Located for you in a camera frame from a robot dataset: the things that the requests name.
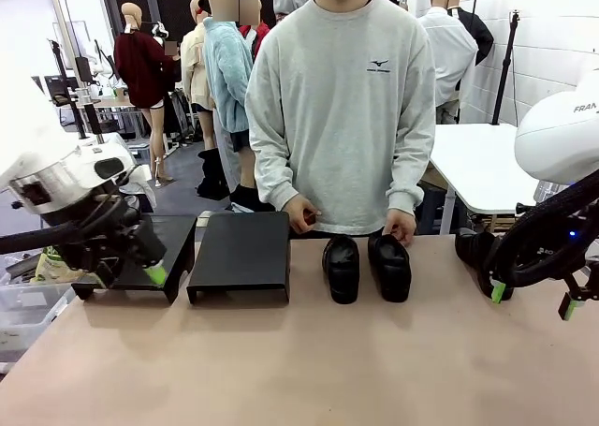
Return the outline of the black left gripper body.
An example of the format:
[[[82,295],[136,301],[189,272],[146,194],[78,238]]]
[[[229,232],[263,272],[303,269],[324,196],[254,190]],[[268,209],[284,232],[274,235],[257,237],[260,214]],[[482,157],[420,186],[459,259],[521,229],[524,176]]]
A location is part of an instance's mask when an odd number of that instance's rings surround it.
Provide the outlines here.
[[[97,276],[117,276],[127,262],[157,267],[165,253],[152,219],[116,196],[104,197],[60,244],[60,257],[69,268]]]

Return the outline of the person's right hand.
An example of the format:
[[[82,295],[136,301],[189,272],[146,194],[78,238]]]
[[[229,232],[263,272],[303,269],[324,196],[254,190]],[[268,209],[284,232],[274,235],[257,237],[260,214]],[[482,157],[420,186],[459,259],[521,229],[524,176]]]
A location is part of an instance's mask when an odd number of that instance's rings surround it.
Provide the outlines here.
[[[317,217],[321,214],[313,203],[301,194],[289,200],[284,206],[284,211],[289,216],[293,231],[299,235],[313,230]]]

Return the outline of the person's left hand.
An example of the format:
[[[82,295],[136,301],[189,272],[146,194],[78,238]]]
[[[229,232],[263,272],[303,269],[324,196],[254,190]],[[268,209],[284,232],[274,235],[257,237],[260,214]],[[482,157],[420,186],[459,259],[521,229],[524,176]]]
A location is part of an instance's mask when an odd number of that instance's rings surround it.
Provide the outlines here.
[[[383,235],[391,235],[402,245],[410,245],[416,232],[416,219],[412,213],[397,209],[387,211]]]

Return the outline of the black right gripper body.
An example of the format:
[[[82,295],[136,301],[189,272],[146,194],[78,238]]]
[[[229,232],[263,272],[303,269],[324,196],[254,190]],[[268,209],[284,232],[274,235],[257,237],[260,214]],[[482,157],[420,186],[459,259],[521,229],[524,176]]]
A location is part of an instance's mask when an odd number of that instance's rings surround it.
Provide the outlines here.
[[[565,276],[586,266],[586,253],[598,238],[590,219],[541,220],[514,225],[515,276]]]

